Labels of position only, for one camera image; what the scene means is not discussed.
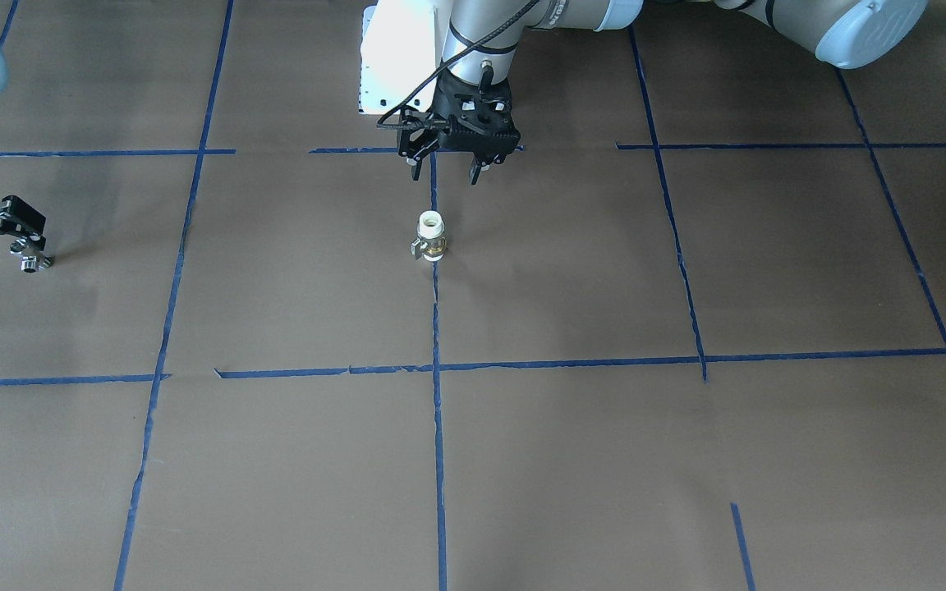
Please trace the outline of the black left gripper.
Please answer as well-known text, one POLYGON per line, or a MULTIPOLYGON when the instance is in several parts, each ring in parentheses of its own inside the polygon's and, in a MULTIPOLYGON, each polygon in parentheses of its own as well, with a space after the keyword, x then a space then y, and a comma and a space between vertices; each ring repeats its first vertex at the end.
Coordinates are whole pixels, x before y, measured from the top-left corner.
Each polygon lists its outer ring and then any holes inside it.
POLYGON ((433 127, 397 133, 397 153, 419 180, 424 161, 437 149, 492 151, 497 157, 514 153, 521 132, 513 123, 513 98, 507 80, 494 82, 492 67, 481 68, 470 84, 450 71, 436 79, 430 111, 433 127))

